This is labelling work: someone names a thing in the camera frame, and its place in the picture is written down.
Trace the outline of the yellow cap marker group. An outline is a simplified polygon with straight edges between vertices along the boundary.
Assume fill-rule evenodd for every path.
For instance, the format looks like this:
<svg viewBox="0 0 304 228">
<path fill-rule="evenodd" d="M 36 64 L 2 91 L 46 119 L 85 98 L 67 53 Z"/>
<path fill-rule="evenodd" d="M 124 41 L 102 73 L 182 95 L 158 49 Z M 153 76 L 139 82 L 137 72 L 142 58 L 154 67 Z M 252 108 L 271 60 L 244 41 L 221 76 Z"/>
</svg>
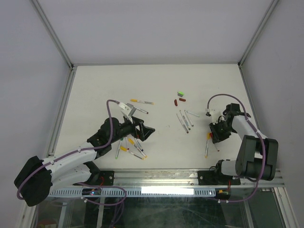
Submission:
<svg viewBox="0 0 304 228">
<path fill-rule="evenodd" d="M 208 152 L 209 152 L 209 140 L 210 140 L 210 133 L 207 133 L 207 137 L 206 137 L 206 147 L 205 147 L 205 158 L 208 157 Z"/>
</svg>

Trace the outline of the grey cap whiteboard marker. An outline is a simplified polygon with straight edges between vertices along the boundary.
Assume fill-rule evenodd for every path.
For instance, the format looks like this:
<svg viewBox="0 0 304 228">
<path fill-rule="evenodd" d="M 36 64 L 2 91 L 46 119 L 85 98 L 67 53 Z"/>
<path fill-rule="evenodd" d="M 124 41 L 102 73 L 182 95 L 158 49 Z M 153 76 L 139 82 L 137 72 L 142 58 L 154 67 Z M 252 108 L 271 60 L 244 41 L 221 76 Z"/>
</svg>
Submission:
<svg viewBox="0 0 304 228">
<path fill-rule="evenodd" d="M 191 118 L 190 118 L 190 116 L 189 116 L 189 114 L 188 114 L 188 112 L 187 112 L 186 110 L 185 110 L 185 115 L 186 115 L 186 117 L 187 117 L 187 119 L 188 119 L 190 125 L 191 125 L 192 127 L 194 127 L 194 124 L 193 124 L 193 122 L 192 122 L 192 120 L 191 120 Z"/>
</svg>

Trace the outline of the white lime-tipped marker body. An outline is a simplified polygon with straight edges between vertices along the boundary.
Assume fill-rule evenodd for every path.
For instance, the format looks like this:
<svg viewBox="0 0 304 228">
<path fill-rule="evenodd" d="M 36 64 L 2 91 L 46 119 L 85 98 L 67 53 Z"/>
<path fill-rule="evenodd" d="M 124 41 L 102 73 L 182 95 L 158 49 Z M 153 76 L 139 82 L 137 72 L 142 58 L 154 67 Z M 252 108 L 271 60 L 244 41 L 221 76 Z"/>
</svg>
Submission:
<svg viewBox="0 0 304 228">
<path fill-rule="evenodd" d="M 198 114 L 195 114 L 195 113 L 193 113 L 193 112 L 190 112 L 190 111 L 188 111 L 188 110 L 185 110 L 185 112 L 186 113 L 188 113 L 188 114 L 190 114 L 190 115 L 193 115 L 193 116 L 195 116 L 195 117 L 200 117 Z"/>
</svg>

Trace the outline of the brown cap marker pen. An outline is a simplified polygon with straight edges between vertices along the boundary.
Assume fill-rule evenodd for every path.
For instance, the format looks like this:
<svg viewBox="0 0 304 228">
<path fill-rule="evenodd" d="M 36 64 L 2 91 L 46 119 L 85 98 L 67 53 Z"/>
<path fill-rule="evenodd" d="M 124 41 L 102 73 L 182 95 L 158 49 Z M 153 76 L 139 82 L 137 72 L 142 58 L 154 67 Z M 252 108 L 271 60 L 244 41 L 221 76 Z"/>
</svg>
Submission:
<svg viewBox="0 0 304 228">
<path fill-rule="evenodd" d="M 191 130 L 191 128 L 190 128 L 190 126 L 189 126 L 189 123 L 188 123 L 188 121 L 187 121 L 185 115 L 182 113 L 181 110 L 180 110 L 180 114 L 181 114 L 181 116 L 182 116 L 182 118 L 183 118 L 183 120 L 184 120 L 184 123 L 185 123 L 187 129 L 188 129 L 188 130 Z"/>
</svg>

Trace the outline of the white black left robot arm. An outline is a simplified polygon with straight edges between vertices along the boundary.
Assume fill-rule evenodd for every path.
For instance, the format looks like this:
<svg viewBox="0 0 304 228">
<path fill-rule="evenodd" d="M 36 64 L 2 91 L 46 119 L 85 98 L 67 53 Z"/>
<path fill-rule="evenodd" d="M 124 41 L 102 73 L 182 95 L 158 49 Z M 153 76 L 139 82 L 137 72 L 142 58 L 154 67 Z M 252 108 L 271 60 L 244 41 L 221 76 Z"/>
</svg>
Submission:
<svg viewBox="0 0 304 228">
<path fill-rule="evenodd" d="M 29 158 L 14 180 L 17 198 L 32 207 L 60 188 L 81 183 L 98 185 L 101 173 L 94 160 L 106 155 L 114 142 L 126 136 L 143 142 L 154 132 L 154 128 L 145 126 L 144 121 L 136 117 L 124 119 L 123 123 L 114 117 L 107 118 L 98 131 L 74 151 L 59 157 Z"/>
</svg>

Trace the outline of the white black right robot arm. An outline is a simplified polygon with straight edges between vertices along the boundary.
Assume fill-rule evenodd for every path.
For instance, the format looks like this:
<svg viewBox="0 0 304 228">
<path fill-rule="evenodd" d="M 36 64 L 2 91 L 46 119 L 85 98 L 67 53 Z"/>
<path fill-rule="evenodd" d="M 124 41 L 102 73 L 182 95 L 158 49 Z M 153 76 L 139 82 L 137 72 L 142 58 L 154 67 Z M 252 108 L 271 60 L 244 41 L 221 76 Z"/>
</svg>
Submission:
<svg viewBox="0 0 304 228">
<path fill-rule="evenodd" d="M 241 177 L 251 181 L 272 181 L 276 173 L 278 141 L 262 134 L 251 122 L 251 116 L 231 103 L 220 111 L 207 109 L 211 117 L 209 128 L 214 144 L 222 142 L 232 133 L 242 140 L 235 160 L 219 160 L 212 178 L 223 184 L 229 177 Z"/>
</svg>

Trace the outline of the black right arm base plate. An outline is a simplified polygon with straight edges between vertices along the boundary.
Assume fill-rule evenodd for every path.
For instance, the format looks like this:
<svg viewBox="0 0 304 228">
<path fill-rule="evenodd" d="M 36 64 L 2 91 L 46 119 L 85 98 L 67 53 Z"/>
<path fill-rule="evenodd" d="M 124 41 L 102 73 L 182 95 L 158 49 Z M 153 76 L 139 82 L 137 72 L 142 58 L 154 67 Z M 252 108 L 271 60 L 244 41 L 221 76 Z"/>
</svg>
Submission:
<svg viewBox="0 0 304 228">
<path fill-rule="evenodd" d="M 233 179 L 232 176 L 224 175 L 220 172 L 215 172 L 214 170 L 198 171 L 197 175 L 198 184 L 200 186 L 228 186 L 229 184 L 232 186 L 237 186 L 241 184 L 239 179 Z"/>
</svg>

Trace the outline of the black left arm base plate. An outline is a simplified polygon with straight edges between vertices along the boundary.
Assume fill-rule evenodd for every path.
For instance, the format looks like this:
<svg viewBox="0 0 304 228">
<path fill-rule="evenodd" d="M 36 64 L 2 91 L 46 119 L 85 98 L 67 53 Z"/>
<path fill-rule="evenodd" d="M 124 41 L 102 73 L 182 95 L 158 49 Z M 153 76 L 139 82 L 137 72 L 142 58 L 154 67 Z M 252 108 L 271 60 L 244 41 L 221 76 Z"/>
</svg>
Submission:
<svg viewBox="0 0 304 228">
<path fill-rule="evenodd" d="M 89 185 L 98 186 L 113 186 L 114 184 L 114 171 L 99 170 L 89 177 L 86 181 Z"/>
</svg>

